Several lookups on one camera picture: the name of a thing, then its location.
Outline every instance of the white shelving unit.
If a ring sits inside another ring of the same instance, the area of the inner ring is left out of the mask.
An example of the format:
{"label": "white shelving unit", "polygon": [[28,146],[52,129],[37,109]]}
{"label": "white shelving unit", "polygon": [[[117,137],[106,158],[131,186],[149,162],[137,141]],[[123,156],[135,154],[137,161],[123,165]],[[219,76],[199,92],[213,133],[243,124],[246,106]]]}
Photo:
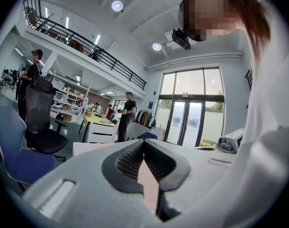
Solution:
{"label": "white shelving unit", "polygon": [[[61,79],[59,80],[57,78],[57,86],[55,87],[59,92],[61,93],[64,93],[66,94],[67,96],[66,97],[61,97],[61,99],[58,99],[56,97],[54,97],[54,100],[57,101],[57,102],[60,102],[62,104],[66,104],[68,106],[70,106],[71,110],[56,110],[56,109],[52,109],[51,111],[51,116],[54,116],[55,114],[58,114],[58,113],[62,113],[62,114],[66,114],[66,115],[71,115],[72,116],[72,122],[74,123],[78,123],[79,122],[79,119],[80,119],[80,116],[82,114],[82,108],[83,108],[83,104],[85,102],[85,99],[87,98],[87,95],[88,95],[88,92],[90,90],[90,87],[89,88],[86,88],[87,89],[87,93],[85,95],[85,97],[81,97],[77,94],[74,94],[74,92],[70,92],[70,91],[66,91],[66,90],[63,90],[63,87],[61,87]],[[77,86],[79,87],[78,85],[76,85],[75,83],[71,83],[71,82],[68,82],[69,84],[71,84],[72,86]],[[82,102],[82,106],[78,106],[76,104],[77,100],[78,99],[81,99],[83,100]]]}

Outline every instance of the person in red shirt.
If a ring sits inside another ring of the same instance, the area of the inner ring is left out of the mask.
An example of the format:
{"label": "person in red shirt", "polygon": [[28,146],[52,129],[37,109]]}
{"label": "person in red shirt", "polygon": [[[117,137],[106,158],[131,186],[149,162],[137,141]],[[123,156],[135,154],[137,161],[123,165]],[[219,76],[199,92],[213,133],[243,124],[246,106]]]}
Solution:
{"label": "person in red shirt", "polygon": [[114,114],[114,113],[115,113],[115,111],[112,109],[112,105],[109,104],[109,105],[108,105],[108,112],[107,112],[107,114],[106,114],[106,118],[107,118],[108,120],[112,121],[112,120],[113,120],[113,114]]}

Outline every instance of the chair armrest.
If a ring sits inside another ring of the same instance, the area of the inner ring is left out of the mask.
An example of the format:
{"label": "chair armrest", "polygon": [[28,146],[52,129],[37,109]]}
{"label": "chair armrest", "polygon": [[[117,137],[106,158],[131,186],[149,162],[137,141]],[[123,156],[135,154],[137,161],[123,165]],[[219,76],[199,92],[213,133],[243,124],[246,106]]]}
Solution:
{"label": "chair armrest", "polygon": [[58,128],[57,128],[56,133],[60,133],[60,129],[62,126],[67,127],[67,124],[63,124],[62,121],[60,121],[60,120],[55,121],[55,123],[58,124]]}

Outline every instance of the long brown hair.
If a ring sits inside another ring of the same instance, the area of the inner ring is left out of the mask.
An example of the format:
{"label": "long brown hair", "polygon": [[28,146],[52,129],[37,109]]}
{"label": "long brown hair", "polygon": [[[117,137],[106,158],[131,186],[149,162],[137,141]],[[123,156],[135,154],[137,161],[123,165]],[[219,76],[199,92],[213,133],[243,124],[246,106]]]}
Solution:
{"label": "long brown hair", "polygon": [[270,41],[270,27],[265,8],[257,0],[228,0],[228,2],[235,8],[243,22],[251,42],[254,59],[259,62],[262,50]]}

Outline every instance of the round ceiling light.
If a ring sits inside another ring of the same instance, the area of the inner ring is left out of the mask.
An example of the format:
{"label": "round ceiling light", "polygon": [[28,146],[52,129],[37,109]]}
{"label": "round ceiling light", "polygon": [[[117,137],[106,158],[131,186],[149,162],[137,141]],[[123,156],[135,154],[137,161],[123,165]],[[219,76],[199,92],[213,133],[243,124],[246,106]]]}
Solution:
{"label": "round ceiling light", "polygon": [[159,43],[154,43],[152,47],[155,51],[160,51],[162,49],[162,45]]}
{"label": "round ceiling light", "polygon": [[122,2],[121,1],[114,1],[113,3],[112,3],[112,9],[114,10],[114,11],[116,11],[116,12],[119,12],[119,11],[121,11],[122,9],[123,9],[123,4],[122,4]]}

